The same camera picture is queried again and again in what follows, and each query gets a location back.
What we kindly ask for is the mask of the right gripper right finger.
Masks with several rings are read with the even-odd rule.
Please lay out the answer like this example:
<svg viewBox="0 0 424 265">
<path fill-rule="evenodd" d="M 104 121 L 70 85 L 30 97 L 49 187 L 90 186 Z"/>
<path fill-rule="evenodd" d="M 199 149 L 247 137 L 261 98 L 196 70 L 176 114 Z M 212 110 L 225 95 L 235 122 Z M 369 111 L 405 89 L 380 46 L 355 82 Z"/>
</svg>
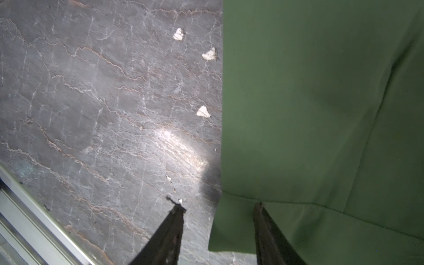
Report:
<svg viewBox="0 0 424 265">
<path fill-rule="evenodd" d="M 258 265 L 306 265 L 266 211 L 262 202 L 254 206 L 254 226 Z"/>
</svg>

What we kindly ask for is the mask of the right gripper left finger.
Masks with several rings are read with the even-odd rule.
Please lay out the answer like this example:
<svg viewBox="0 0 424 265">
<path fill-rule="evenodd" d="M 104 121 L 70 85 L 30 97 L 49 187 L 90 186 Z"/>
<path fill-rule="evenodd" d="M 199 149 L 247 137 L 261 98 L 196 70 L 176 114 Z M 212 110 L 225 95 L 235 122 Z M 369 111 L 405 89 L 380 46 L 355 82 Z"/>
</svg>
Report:
<svg viewBox="0 0 424 265">
<path fill-rule="evenodd" d="M 176 265 L 180 256 L 186 209 L 171 197 L 173 203 L 164 221 L 130 265 Z"/>
</svg>

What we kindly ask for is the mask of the green skirt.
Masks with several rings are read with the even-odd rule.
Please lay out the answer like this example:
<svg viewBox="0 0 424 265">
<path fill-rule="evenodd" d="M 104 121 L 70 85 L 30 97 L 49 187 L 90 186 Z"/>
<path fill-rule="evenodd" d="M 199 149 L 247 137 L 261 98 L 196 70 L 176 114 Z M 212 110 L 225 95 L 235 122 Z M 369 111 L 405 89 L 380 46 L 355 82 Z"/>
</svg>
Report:
<svg viewBox="0 0 424 265">
<path fill-rule="evenodd" d="M 222 194 L 208 249 L 263 206 L 309 265 L 424 262 L 423 1 L 224 1 Z"/>
</svg>

